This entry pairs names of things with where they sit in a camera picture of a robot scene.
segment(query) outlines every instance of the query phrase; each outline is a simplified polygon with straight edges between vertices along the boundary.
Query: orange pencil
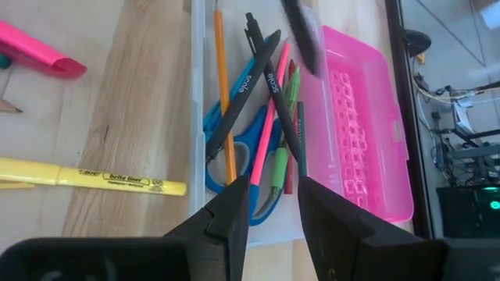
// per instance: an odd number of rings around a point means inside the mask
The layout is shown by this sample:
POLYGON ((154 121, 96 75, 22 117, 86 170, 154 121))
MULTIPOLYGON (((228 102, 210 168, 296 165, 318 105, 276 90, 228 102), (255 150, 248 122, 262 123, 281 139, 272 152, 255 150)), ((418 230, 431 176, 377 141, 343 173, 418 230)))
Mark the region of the orange pencil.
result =
MULTIPOLYGON (((219 89, 220 89, 220 107, 224 114, 229 107, 229 81, 227 79, 227 63, 226 49, 224 47, 224 27, 222 13, 217 7, 214 12, 215 29, 216 29, 216 49, 217 49, 217 68, 219 72, 219 89)), ((236 179, 236 160, 234 153, 233 133, 229 132, 226 143, 224 145, 226 155, 226 182, 232 183, 236 179)))

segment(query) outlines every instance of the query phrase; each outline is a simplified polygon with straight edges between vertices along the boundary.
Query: black frame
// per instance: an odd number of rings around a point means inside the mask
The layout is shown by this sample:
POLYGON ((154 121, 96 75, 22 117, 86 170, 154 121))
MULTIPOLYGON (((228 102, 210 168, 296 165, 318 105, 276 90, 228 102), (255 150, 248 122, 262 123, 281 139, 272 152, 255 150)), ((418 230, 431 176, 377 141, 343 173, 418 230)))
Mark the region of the black frame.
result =
POLYGON ((434 227, 430 216, 427 183, 420 146, 418 119, 413 100, 413 88, 410 83, 410 64, 404 43, 404 27, 402 25, 403 19, 400 0, 385 0, 385 9, 388 17, 387 24, 391 41, 396 91, 409 151, 407 166, 415 205, 412 219, 413 230, 419 237, 434 239, 434 227))
POLYGON ((462 133, 461 130, 457 130, 456 128, 450 130, 452 133, 457 135, 462 141, 465 141, 467 144, 474 148, 478 148, 479 144, 475 143, 474 140, 482 137, 492 137, 500 134, 499 129, 484 131, 480 133, 462 133))

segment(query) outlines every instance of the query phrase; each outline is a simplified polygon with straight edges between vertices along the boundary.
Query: green pen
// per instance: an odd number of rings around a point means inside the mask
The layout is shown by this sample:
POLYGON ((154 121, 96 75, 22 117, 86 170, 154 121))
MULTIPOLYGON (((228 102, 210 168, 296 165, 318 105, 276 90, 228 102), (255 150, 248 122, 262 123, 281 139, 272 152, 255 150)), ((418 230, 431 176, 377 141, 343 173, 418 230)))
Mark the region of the green pen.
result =
MULTIPOLYGON (((288 83, 287 90, 285 92, 285 98, 287 99, 288 111, 291 116, 295 115, 295 109, 297 108, 298 95, 300 93, 300 67, 296 66, 293 75, 291 76, 290 82, 288 83)), ((271 182, 271 192, 273 193, 273 199, 277 199, 284 185, 284 178, 287 172, 288 164, 288 146, 287 141, 282 137, 280 147, 274 153, 274 170, 273 170, 273 181, 271 182)))

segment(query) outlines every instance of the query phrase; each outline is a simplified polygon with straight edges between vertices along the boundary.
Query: wooden desk surface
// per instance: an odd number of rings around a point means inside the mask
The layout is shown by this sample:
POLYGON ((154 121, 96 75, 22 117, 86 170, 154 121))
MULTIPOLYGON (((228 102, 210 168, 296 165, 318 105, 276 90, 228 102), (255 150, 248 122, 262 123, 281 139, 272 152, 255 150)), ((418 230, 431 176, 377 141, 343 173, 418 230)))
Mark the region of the wooden desk surface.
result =
MULTIPOLYGON (((384 0, 309 0, 323 24, 391 61, 384 0)), ((0 97, 0 155, 185 181, 190 169, 190 15, 181 0, 19 0, 0 19, 88 67, 64 81, 15 65, 0 97)), ((72 187, 0 192, 0 252, 29 237, 159 236, 187 218, 188 197, 72 187)), ((247 280, 310 280, 303 241, 248 251, 247 280)))

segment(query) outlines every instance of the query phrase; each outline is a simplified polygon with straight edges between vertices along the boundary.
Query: pink plastic container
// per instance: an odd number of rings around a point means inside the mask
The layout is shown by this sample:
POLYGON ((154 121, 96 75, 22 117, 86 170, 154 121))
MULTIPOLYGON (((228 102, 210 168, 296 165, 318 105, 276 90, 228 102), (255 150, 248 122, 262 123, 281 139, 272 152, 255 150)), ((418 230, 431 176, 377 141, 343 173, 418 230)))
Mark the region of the pink plastic container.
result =
POLYGON ((341 32, 323 36, 321 79, 302 76, 309 176, 382 219, 408 221, 408 151, 388 64, 341 32))

